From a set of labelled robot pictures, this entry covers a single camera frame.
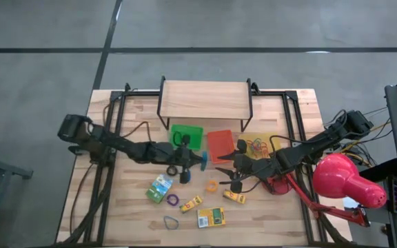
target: yellow crayon box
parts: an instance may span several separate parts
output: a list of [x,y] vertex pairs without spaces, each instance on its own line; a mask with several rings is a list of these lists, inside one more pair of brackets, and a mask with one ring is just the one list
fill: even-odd
[[196,197],[194,197],[194,199],[192,199],[189,202],[181,205],[180,206],[180,211],[182,211],[182,214],[184,214],[187,211],[193,209],[194,207],[200,205],[202,202],[203,202],[203,200],[200,198],[200,196],[196,196]]
[[245,202],[246,202],[246,197],[244,195],[233,193],[227,189],[225,189],[225,191],[223,192],[223,197],[228,198],[233,201],[236,201],[241,204],[245,204]]
[[197,210],[198,228],[226,225],[222,207]]

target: orange ring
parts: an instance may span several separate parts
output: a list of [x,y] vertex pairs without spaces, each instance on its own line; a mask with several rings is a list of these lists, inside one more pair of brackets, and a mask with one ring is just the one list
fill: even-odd
[[217,190],[218,183],[215,180],[210,180],[207,182],[206,191],[215,192]]

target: gray floor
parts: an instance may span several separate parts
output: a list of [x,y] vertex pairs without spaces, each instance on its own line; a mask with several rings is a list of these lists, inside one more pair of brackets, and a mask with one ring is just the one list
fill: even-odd
[[[0,48],[102,47],[114,2],[0,0]],[[127,0],[112,46],[397,47],[397,0]],[[100,56],[0,54],[0,160],[34,170],[32,180],[10,185],[0,247],[53,242],[74,162],[56,133],[65,114],[85,114]],[[162,74],[315,88],[327,121],[340,109],[385,106],[383,87],[397,84],[397,53],[111,54],[101,89],[125,82],[154,89]],[[368,148],[378,162],[396,155],[390,136]],[[387,245],[378,227],[352,226],[352,233],[360,243]]]

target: purple ring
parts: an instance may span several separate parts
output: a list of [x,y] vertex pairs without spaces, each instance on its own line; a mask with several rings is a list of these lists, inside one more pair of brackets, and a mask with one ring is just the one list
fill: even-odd
[[[175,201],[174,203],[171,202],[171,200],[170,200],[171,198],[175,198],[176,201]],[[169,195],[166,197],[166,201],[168,202],[169,205],[175,206],[175,205],[177,205],[177,204],[179,203],[179,197],[178,197],[177,195],[175,195],[175,194],[169,194]]]

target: wooden board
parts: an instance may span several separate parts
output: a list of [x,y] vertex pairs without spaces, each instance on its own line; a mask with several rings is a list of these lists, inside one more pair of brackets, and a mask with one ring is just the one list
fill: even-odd
[[[310,138],[323,131],[322,120],[314,90],[298,90],[301,114],[305,126],[306,136]],[[108,104],[109,90],[93,92],[88,116],[98,124],[102,124],[102,110]],[[253,96],[254,118],[247,126],[245,133],[275,132],[288,136],[281,97]],[[151,138],[153,141],[167,141],[168,132],[163,128],[156,115],[156,97],[128,97],[125,104],[125,115],[122,122],[121,134],[127,134],[141,121],[150,122]],[[293,122],[293,106],[290,106]],[[211,131],[230,129],[234,141],[240,135],[240,122],[236,120],[205,120],[193,118],[172,118],[173,124],[200,125],[204,134]],[[138,129],[128,137],[133,141],[147,141],[145,128]],[[289,142],[281,140],[281,147],[288,147]],[[202,148],[207,149],[206,135],[203,137]],[[70,209],[81,178],[90,166],[88,156],[78,157],[57,241],[65,240],[69,235]],[[246,194],[246,203],[240,205],[222,197],[223,190],[228,188],[220,185],[217,192],[205,191],[206,182],[213,180],[228,180],[215,170],[215,167],[232,168],[231,163],[213,165],[208,162],[207,169],[201,172],[199,165],[192,168],[192,179],[186,185],[179,184],[179,177],[169,193],[177,194],[181,203],[192,199],[195,195],[203,197],[203,204],[198,208],[223,207],[227,224],[224,227],[198,229],[196,211],[182,214],[178,207],[172,207],[165,202],[155,204],[147,199],[145,192],[154,179],[165,173],[166,166],[139,165],[118,153],[114,180],[108,210],[108,220],[104,235],[104,245],[212,245],[212,246],[258,246],[258,245],[306,245],[307,239],[301,214],[301,205],[294,191],[284,196],[273,196],[261,186]],[[88,175],[74,212],[74,223],[79,223],[88,210],[94,169]],[[248,178],[243,181],[244,189],[249,189],[256,180]],[[343,208],[341,199],[321,198],[322,203],[337,208]],[[172,216],[179,220],[178,230],[166,230],[163,224],[164,216]],[[347,221],[329,217],[340,233],[350,239]],[[314,235],[319,237],[315,221],[312,221]]]
[[246,82],[166,80],[163,84],[160,115],[248,119],[248,85]]

